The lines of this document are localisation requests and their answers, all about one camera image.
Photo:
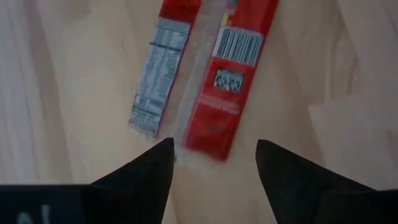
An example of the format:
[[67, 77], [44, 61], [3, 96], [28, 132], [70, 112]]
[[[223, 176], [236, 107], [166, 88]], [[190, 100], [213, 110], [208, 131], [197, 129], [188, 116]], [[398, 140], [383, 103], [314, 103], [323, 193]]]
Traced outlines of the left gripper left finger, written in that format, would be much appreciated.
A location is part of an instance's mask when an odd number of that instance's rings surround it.
[[161, 224], [174, 140], [90, 184], [0, 185], [0, 224]]

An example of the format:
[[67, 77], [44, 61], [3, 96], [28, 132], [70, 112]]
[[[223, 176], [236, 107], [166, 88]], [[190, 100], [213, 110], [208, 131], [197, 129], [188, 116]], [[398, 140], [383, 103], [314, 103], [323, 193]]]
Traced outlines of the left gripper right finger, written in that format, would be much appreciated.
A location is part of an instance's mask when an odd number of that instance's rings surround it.
[[398, 189], [372, 189], [264, 139], [256, 164], [277, 224], [398, 224]]

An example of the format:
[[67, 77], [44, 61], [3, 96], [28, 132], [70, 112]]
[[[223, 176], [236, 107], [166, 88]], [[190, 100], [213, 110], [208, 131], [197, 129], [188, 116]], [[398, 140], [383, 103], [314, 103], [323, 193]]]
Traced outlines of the red popcorn bag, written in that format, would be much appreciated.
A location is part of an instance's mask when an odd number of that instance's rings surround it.
[[163, 0], [130, 127], [176, 160], [228, 158], [279, 0]]

